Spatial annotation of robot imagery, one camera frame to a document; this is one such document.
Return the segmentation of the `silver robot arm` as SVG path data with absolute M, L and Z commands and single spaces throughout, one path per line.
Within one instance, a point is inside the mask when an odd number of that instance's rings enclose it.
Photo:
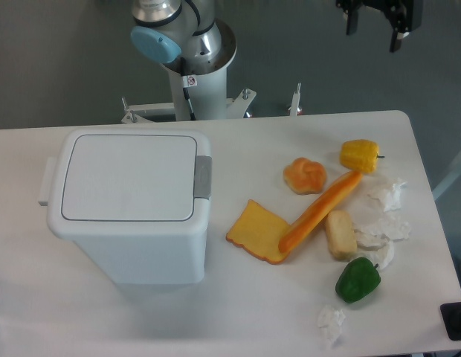
M 391 53 L 422 24 L 422 1 L 336 1 L 335 6 L 345 16 L 348 36 L 357 31 L 360 7 L 382 12 L 392 28 Z M 132 44 L 180 75 L 212 73 L 235 56 L 235 40 L 219 29 L 214 1 L 134 1 L 132 17 Z

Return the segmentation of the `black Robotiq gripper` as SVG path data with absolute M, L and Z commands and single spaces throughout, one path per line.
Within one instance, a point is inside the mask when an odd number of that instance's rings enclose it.
M 390 53 L 402 46 L 404 31 L 415 30 L 422 24 L 423 1 L 416 0 L 335 0 L 335 6 L 346 15 L 346 35 L 358 29 L 358 10 L 369 7 L 384 14 L 392 28 Z

